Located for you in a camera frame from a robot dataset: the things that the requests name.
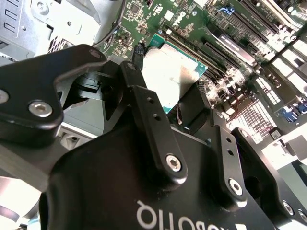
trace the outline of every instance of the black metal bracket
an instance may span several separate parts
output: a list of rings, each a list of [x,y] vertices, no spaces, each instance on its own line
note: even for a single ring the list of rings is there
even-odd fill
[[[194,84],[180,101],[183,124],[195,137],[212,148],[213,194],[228,210],[247,204],[240,159],[235,138],[227,131],[223,115],[210,108],[206,95]]]
[[[140,141],[144,143],[148,173],[155,183],[165,190],[171,190],[186,181],[187,165],[167,117],[156,93],[147,89],[142,72],[135,64],[127,61],[120,66],[107,63],[102,53],[91,46],[81,45],[5,66],[0,69],[2,75],[1,89],[9,94],[9,99],[0,104],[0,139],[25,146],[48,147],[55,140],[63,120],[61,107],[65,104],[69,107],[76,97],[95,98],[105,103],[105,121],[109,131],[123,119],[125,111],[132,109],[138,130],[143,134]],[[59,91],[62,92],[62,103],[57,95]],[[33,115],[28,109],[33,101],[50,105],[51,114],[47,117]],[[18,155],[23,149],[19,146],[16,148],[3,151],[3,157],[8,159],[10,154]],[[22,175],[25,171],[23,167],[29,166],[35,171],[35,164],[28,164],[23,158],[17,162],[22,169],[12,174],[36,184]],[[5,160],[3,165],[17,167],[18,164]],[[47,178],[45,173],[37,173],[37,176],[40,176],[38,182]]]
[[[0,88],[9,99],[0,103],[0,139],[25,145],[50,144],[63,120],[61,104],[66,100],[67,89],[78,76],[99,71],[105,62],[99,51],[80,45],[2,67]],[[33,115],[29,111],[32,102],[47,103],[51,115]]]
[[[289,229],[300,229],[306,225],[301,213],[307,213],[291,189],[271,166],[260,151],[255,151],[255,142],[244,130],[232,131],[239,147],[243,175],[247,190],[275,227],[289,225]]]

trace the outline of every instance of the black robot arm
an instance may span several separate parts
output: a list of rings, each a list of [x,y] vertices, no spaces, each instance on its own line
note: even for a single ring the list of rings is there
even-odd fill
[[[246,132],[193,85],[191,135],[170,127],[140,69],[75,46],[0,68],[0,167],[42,192],[43,230],[306,228],[307,211]],[[72,150],[63,109],[95,98],[104,135]]]

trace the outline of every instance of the chip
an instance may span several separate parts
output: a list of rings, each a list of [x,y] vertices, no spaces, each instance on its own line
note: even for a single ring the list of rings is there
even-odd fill
[[[139,12],[139,9],[140,9],[140,8],[139,8],[137,5],[132,4],[130,10],[131,10],[134,14],[137,14],[137,13]]]

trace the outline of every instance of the motherboard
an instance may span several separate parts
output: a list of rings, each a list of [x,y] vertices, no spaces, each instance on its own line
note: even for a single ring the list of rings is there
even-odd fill
[[[244,93],[248,77],[296,40],[304,23],[296,0],[128,0],[119,29],[100,50],[126,60],[140,48],[145,59],[152,48],[184,54],[214,107]]]

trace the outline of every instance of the hole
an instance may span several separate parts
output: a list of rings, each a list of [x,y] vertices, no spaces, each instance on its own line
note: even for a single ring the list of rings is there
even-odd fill
[[[112,93],[113,91],[113,88],[112,86],[110,85],[106,85],[104,87],[101,88],[101,93],[104,95],[104,96],[107,96],[109,95],[110,93]]]
[[[239,186],[238,186],[237,184],[234,184],[234,188],[235,188],[236,190],[240,190],[240,188],[239,188]]]
[[[158,114],[154,114],[153,116],[157,121],[161,121],[161,117]]]
[[[234,153],[233,153],[230,149],[228,149],[227,151],[228,151],[228,153],[229,153],[230,155],[232,155],[232,156],[234,155]]]
[[[177,161],[175,161],[175,160],[171,160],[170,163],[171,163],[173,166],[175,166],[175,167],[178,165]]]
[[[127,66],[132,70],[136,70],[135,66],[131,63],[128,63]]]
[[[40,112],[46,111],[46,107],[41,105],[41,104],[36,106],[35,108],[36,108],[37,111],[40,111]]]
[[[147,97],[147,100],[149,103],[153,104],[154,103],[154,100],[151,98],[151,97]]]

